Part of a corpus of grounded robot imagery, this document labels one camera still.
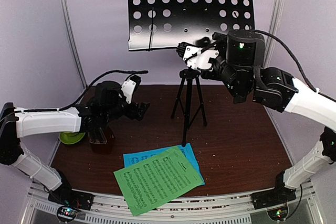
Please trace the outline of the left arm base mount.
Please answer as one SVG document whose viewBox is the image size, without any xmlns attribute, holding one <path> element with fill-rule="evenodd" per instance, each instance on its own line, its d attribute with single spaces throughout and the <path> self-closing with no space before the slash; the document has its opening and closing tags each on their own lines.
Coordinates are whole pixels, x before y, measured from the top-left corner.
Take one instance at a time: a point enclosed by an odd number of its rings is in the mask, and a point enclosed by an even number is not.
<svg viewBox="0 0 336 224">
<path fill-rule="evenodd" d="M 71 191 L 70 195 L 50 191 L 48 200 L 60 204 L 56 210 L 56 217 L 61 223 L 74 221 L 83 210 L 90 210 L 94 195 L 79 191 Z"/>
</svg>

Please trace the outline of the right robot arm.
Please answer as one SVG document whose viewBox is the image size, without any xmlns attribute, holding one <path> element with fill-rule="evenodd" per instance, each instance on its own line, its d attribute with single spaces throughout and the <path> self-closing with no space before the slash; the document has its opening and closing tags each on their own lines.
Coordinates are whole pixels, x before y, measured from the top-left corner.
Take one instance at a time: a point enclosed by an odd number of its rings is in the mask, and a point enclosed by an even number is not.
<svg viewBox="0 0 336 224">
<path fill-rule="evenodd" d="M 207 60 L 211 67 L 203 76 L 221 81 L 234 103 L 243 103 L 253 94 L 255 103 L 324 125 L 315 147 L 297 164 L 278 174 L 275 187 L 267 191 L 271 202 L 279 204 L 324 165 L 335 162 L 335 100 L 315 88 L 304 74 L 299 80 L 279 68 L 265 68 L 265 35 L 260 30 L 215 32 L 213 43 L 201 53 L 215 49 L 216 56 Z"/>
</svg>

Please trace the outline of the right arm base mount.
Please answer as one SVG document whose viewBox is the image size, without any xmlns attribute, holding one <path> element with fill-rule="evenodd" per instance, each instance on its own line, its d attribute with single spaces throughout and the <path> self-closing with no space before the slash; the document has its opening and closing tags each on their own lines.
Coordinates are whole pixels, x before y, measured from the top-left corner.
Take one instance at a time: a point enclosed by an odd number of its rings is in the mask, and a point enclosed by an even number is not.
<svg viewBox="0 0 336 224">
<path fill-rule="evenodd" d="M 274 189 L 251 194 L 254 209 L 266 209 L 272 221 L 281 222 L 289 216 L 288 202 L 296 199 L 293 190 L 288 192 L 275 191 Z"/>
</svg>

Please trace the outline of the black music stand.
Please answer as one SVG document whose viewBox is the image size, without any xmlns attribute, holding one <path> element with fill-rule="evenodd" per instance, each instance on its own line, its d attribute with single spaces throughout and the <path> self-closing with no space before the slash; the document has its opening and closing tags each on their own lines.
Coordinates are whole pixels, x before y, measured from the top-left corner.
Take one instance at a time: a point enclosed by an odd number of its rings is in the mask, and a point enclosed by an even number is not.
<svg viewBox="0 0 336 224">
<path fill-rule="evenodd" d="M 176 49 L 186 42 L 205 48 L 213 33 L 254 28 L 253 0 L 128 0 L 130 51 Z M 186 66 L 180 72 L 180 90 L 174 106 L 184 114 L 183 131 L 195 120 L 191 115 L 192 87 L 199 86 L 201 71 Z"/>
</svg>

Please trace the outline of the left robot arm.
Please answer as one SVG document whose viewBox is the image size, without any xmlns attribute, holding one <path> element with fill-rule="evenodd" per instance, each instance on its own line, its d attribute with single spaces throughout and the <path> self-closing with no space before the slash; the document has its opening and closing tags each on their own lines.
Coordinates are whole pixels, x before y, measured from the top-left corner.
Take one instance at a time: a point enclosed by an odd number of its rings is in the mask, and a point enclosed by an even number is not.
<svg viewBox="0 0 336 224">
<path fill-rule="evenodd" d="M 76 103 L 66 109 L 24 110 L 5 103 L 1 111 L 1 164 L 12 165 L 39 181 L 52 200 L 64 205 L 76 203 L 80 196 L 65 175 L 42 162 L 20 139 L 45 133 L 93 132 L 122 116 L 140 121 L 150 105 L 132 100 L 139 85 L 131 79 L 123 84 L 104 81 L 96 85 L 94 96 L 86 104 Z"/>
</svg>

